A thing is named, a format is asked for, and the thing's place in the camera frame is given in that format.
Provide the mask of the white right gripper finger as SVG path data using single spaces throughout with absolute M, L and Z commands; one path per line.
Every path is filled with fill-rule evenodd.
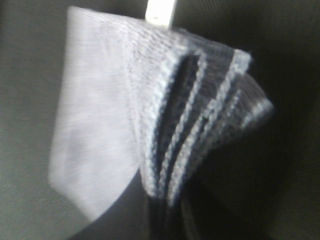
M 176 0 L 148 0 L 145 20 L 155 26 L 169 29 L 172 27 Z

